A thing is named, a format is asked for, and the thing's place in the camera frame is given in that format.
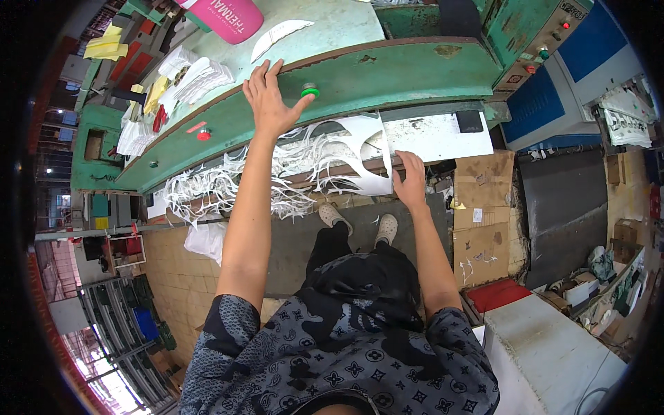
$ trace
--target shoe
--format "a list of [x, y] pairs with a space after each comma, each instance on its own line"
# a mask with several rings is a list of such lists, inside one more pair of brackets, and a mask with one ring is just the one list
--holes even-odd
[[337, 209], [335, 209], [332, 205], [330, 205], [328, 202], [323, 202], [318, 208], [318, 214], [321, 216], [321, 219], [327, 226], [330, 228], [334, 226], [335, 222], [338, 222], [339, 220], [342, 220], [346, 226], [348, 226], [348, 236], [353, 234], [353, 227], [351, 224], [346, 220], [343, 216], [337, 212]]
[[374, 242], [374, 248], [378, 244], [378, 240], [387, 239], [387, 244], [392, 246], [392, 241], [396, 236], [396, 229], [398, 227], [398, 222], [396, 218], [391, 214], [387, 213], [380, 218], [380, 225], [378, 226], [378, 234], [376, 235], [376, 242]]

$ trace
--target right hand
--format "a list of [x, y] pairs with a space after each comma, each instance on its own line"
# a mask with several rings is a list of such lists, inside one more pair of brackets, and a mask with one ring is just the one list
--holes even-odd
[[244, 80], [242, 91], [254, 111], [256, 132], [254, 138], [267, 138], [276, 141], [279, 135], [288, 131], [299, 119], [302, 111], [315, 96], [305, 95], [293, 108], [288, 108], [279, 91], [277, 74], [282, 69], [284, 60], [279, 59], [272, 69], [270, 61], [265, 59], [263, 65], [255, 67], [249, 80]]
[[392, 170], [392, 180], [394, 181], [394, 192], [399, 199], [412, 212], [421, 206], [426, 206], [424, 200], [424, 163], [422, 159], [410, 151], [395, 151], [396, 155], [401, 157], [401, 161], [406, 168], [406, 179], [401, 181], [399, 173]]

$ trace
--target white plastic bag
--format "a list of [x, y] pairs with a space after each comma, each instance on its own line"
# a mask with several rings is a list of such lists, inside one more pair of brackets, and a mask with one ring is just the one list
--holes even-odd
[[[221, 215], [207, 214], [199, 220], [218, 218], [221, 218]], [[185, 249], [212, 258], [221, 266], [221, 248], [224, 245], [226, 226], [226, 222], [200, 224], [197, 226], [198, 229], [190, 226], [187, 232], [187, 239], [185, 240]]]

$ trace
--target gray printed shirt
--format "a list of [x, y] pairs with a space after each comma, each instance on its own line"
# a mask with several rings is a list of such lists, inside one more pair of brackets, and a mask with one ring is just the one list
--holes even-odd
[[307, 288], [259, 329], [250, 303], [217, 296], [187, 369], [180, 413], [291, 414], [341, 388], [369, 396], [382, 414], [493, 413], [497, 380], [459, 309], [439, 310], [417, 333], [367, 313], [371, 306]]

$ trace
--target green die cutting machine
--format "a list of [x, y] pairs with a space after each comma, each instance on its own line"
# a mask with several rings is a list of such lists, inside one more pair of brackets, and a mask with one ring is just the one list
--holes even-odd
[[[440, 6], [376, 8], [348, 0], [254, 2], [266, 20], [246, 42], [231, 45], [204, 31], [182, 41], [199, 56], [229, 67], [235, 83], [211, 90], [195, 104], [180, 103], [141, 157], [121, 163], [104, 159], [104, 149], [118, 143], [123, 112], [99, 104], [82, 108], [74, 190], [146, 194], [173, 175], [250, 140], [254, 122], [242, 81], [260, 63], [250, 62], [256, 40], [284, 20], [305, 16], [315, 23], [278, 41], [260, 59], [284, 59], [279, 85], [287, 105], [294, 105], [307, 88], [319, 94], [298, 125], [375, 109], [413, 107], [416, 114], [418, 106], [445, 104], [448, 113], [483, 113], [491, 128], [510, 120], [507, 98], [593, 6], [592, 0], [450, 0]], [[148, 87], [157, 76], [153, 69], [138, 80]], [[200, 140], [203, 126], [205, 140]]]

